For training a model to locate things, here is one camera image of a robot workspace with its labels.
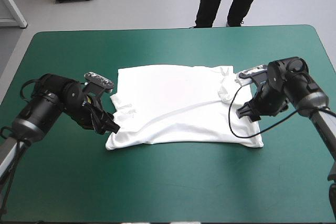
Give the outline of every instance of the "white t-shirt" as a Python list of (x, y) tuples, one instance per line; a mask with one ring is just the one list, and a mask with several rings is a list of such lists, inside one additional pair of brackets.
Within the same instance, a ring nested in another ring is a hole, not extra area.
[[(106, 149), (186, 141), (263, 147), (260, 135), (243, 139), (229, 130), (229, 104), (240, 87), (232, 66), (150, 65), (119, 69), (118, 74), (111, 100), (120, 129), (111, 133)], [(259, 132), (257, 122), (236, 116), (236, 109), (251, 98), (249, 86), (243, 87), (232, 106), (231, 125), (241, 136)]]

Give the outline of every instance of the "shoe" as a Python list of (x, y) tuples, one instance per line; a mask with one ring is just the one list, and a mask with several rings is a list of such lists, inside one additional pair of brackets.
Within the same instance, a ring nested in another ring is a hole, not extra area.
[[(232, 27), (239, 27), (239, 26), (242, 26), (242, 24), (244, 23), (244, 21), (241, 21), (240, 24), (238, 26), (232, 26)], [(228, 21), (226, 22), (225, 24), (226, 27), (231, 27), (228, 23)]]

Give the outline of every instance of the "white floor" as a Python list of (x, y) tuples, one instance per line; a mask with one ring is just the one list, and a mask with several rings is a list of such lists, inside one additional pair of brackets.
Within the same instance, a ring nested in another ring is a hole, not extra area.
[[(0, 65), (8, 61), (2, 75), (0, 69), (0, 102), (35, 33), (50, 30), (190, 27), (194, 25), (200, 0), (90, 0), (62, 4), (52, 0), (14, 1), (25, 16), (28, 27), (22, 30), (17, 44), (17, 38), (12, 36), (12, 44), (16, 44), (16, 47), (10, 58), (9, 55), (0, 58)], [(214, 26), (224, 26), (231, 1), (222, 0)], [(312, 25), (335, 67), (335, 13), (336, 0), (255, 0), (244, 21), (245, 26)], [(5, 32), (0, 33), (1, 37), (5, 35)], [(0, 44), (0, 53), (4, 54), (4, 51), (4, 46)]]

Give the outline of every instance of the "black cable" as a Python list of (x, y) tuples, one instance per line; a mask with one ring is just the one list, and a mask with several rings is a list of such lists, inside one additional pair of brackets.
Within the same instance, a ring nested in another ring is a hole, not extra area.
[(27, 98), (24, 96), (24, 94), (23, 94), (23, 89), (24, 89), (27, 85), (29, 85), (29, 84), (31, 84), (31, 83), (34, 83), (34, 82), (39, 82), (39, 80), (38, 80), (38, 79), (29, 80), (29, 81), (26, 81), (25, 83), (23, 83), (23, 85), (21, 86), (21, 89), (20, 89), (20, 98), (21, 98), (22, 100), (26, 101), (27, 103), (29, 102), (29, 100), (27, 100)]
[(16, 167), (17, 167), (17, 164), (18, 164), (18, 160), (19, 160), (19, 152), (20, 152), (20, 141), (17, 140), (16, 141), (16, 148), (15, 148), (14, 163), (13, 163), (12, 170), (11, 170), (11, 176), (9, 178), (7, 190), (6, 190), (6, 193), (5, 193), (4, 199), (2, 201), (1, 208), (0, 208), (0, 223), (3, 223), (3, 221), (2, 221), (2, 215), (5, 213), (5, 208), (6, 208), (6, 203), (7, 203), (8, 195), (9, 195), (9, 192), (11, 190), (10, 188), (12, 187), (15, 170), (16, 170)]
[[(4, 130), (8, 130), (12, 133), (12, 136), (15, 137), (15, 132), (13, 131), (12, 128), (10, 127), (7, 127), (7, 126), (4, 126), (0, 129), (0, 135), (1, 137), (3, 137), (4, 139), (8, 138), (6, 137), (4, 134), (3, 134), (3, 131)], [(6, 193), (5, 193), (5, 196), (4, 196), (4, 199), (2, 201), (2, 205), (1, 205), (1, 208), (0, 208), (0, 223), (3, 223), (2, 221), (2, 215), (5, 213), (6, 211), (6, 203), (7, 203), (7, 200), (8, 200), (8, 195), (9, 195), (9, 192), (11, 190), (11, 187), (12, 187), (12, 183), (13, 183), (13, 180), (14, 180), (14, 174), (15, 174), (15, 170), (16, 170), (16, 167), (17, 167), (17, 164), (19, 162), (19, 157), (20, 157), (20, 143), (23, 142), (24, 144), (26, 144), (26, 147), (29, 147), (30, 146), (30, 143), (24, 139), (24, 140), (18, 140), (17, 138), (16, 139), (16, 147), (15, 147), (15, 156), (14, 156), (14, 162), (13, 162), (13, 165), (12, 167), (10, 168), (10, 177), (9, 177), (9, 182), (8, 182), (8, 185), (7, 185), (7, 189), (6, 189)]]
[(229, 122), (229, 128), (230, 128), (230, 131), (231, 131), (231, 133), (232, 133), (235, 137), (238, 137), (238, 138), (251, 138), (251, 137), (255, 137), (255, 136), (257, 136), (257, 135), (259, 135), (259, 134), (261, 134), (261, 133), (264, 133), (264, 132), (266, 132), (266, 131), (269, 131), (270, 129), (274, 128), (275, 126), (279, 125), (280, 123), (283, 123), (285, 120), (289, 119), (290, 117), (292, 117), (293, 115), (295, 115), (296, 113), (298, 113), (298, 112), (301, 111), (301, 110), (307, 110), (307, 109), (318, 110), (318, 111), (322, 111), (322, 112), (327, 113), (327, 114), (329, 114), (329, 115), (331, 115), (331, 116), (333, 116), (333, 117), (336, 118), (336, 113), (334, 113), (334, 112), (332, 112), (332, 111), (330, 111), (330, 110), (327, 110), (326, 108), (302, 108), (302, 109), (300, 109), (300, 110), (295, 110), (295, 111), (293, 111), (292, 113), (290, 113), (290, 114), (289, 114), (288, 116), (286, 116), (285, 118), (281, 119), (280, 121), (276, 122), (275, 124), (271, 125), (270, 127), (267, 127), (266, 129), (264, 129), (264, 130), (262, 130), (262, 131), (260, 131), (260, 132), (258, 132), (258, 133), (256, 133), (256, 134), (253, 134), (253, 135), (251, 135), (251, 136), (238, 136), (236, 133), (233, 132), (232, 127), (231, 127), (230, 112), (231, 112), (231, 107), (232, 107), (232, 105), (233, 105), (233, 102), (234, 102), (234, 100), (235, 100), (235, 98), (236, 98), (238, 92), (241, 90), (241, 88), (242, 88), (242, 87), (240, 87), (240, 88), (237, 90), (237, 92), (235, 93), (235, 95), (233, 96), (232, 102), (231, 102), (230, 107), (229, 107), (229, 113), (228, 113), (228, 122)]
[(326, 110), (326, 109), (317, 109), (317, 110), (318, 111), (322, 111), (322, 112), (324, 112), (326, 114), (329, 114), (329, 115), (333, 116), (334, 118), (336, 118), (336, 113), (334, 113), (334, 112), (332, 112), (330, 110)]

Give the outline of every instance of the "metal frame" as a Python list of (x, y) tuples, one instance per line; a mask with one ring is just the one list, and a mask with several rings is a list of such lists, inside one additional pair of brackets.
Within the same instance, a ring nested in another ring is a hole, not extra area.
[(27, 21), (23, 17), (20, 10), (17, 8), (13, 0), (3, 0), (13, 18), (0, 18), (0, 26), (19, 26), (21, 28), (27, 27)]

